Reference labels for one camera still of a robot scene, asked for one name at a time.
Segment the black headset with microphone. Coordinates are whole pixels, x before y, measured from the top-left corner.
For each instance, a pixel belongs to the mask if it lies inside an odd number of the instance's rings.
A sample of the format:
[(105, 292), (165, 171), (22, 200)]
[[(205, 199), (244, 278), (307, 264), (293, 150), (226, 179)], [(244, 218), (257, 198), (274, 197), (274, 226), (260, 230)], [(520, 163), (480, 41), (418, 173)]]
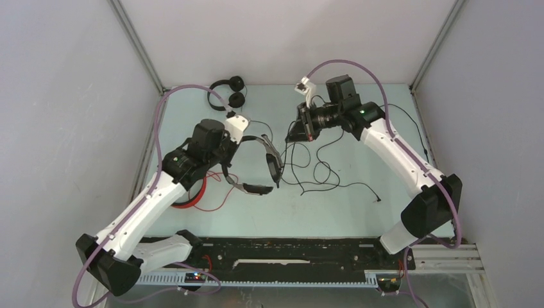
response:
[[(234, 115), (237, 115), (237, 114), (235, 112), (229, 112), (228, 118)], [(272, 140), (266, 134), (262, 134), (261, 136), (244, 134), (242, 141), (239, 144), (239, 147), (242, 143), (249, 142), (249, 141), (259, 142), (264, 147), (266, 151), (266, 163), (269, 169), (270, 177), (272, 181), (275, 183), (276, 188), (279, 188), (280, 181), (282, 179), (282, 175), (284, 171), (284, 166), (285, 166), (282, 160), (281, 154), (278, 152), (278, 150), (275, 148), (274, 144), (272, 143)], [(229, 168), (230, 167), (221, 166), (225, 179), (227, 180), (229, 184), (234, 186), (234, 188), (246, 194), (254, 194), (254, 195), (262, 196), (262, 195), (269, 194), (274, 189), (274, 187), (272, 186), (253, 185), (253, 184), (247, 184), (244, 182), (239, 183), (230, 176)]]

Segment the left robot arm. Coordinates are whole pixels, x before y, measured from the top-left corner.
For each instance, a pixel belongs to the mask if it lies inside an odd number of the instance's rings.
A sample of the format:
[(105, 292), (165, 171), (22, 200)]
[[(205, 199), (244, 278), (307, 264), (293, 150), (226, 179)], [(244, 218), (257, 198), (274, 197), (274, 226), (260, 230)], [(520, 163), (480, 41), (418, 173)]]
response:
[(178, 198), (203, 179), (207, 171), (232, 157), (250, 120), (236, 115), (225, 122), (200, 121), (192, 137), (160, 155), (157, 172), (146, 188), (95, 236), (82, 234), (76, 249), (83, 269), (112, 296), (127, 293), (143, 273), (174, 262), (195, 267), (203, 258), (200, 240), (182, 230), (153, 244), (141, 239)]

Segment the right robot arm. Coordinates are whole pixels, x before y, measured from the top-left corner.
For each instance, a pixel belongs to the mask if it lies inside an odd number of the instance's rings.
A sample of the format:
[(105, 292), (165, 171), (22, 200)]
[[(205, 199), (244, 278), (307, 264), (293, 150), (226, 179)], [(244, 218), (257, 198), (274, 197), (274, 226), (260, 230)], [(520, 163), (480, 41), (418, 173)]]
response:
[(412, 200), (373, 251), (375, 264), (390, 268), (398, 261), (398, 252), (446, 222), (458, 220), (462, 181), (455, 174), (445, 176), (415, 153), (386, 119), (383, 108), (362, 103), (351, 77), (332, 78), (326, 87), (330, 100), (317, 107), (312, 101), (315, 84), (304, 77), (295, 85), (305, 101), (297, 106), (296, 121), (285, 140), (314, 141), (322, 130), (339, 126), (372, 149), (404, 182)]

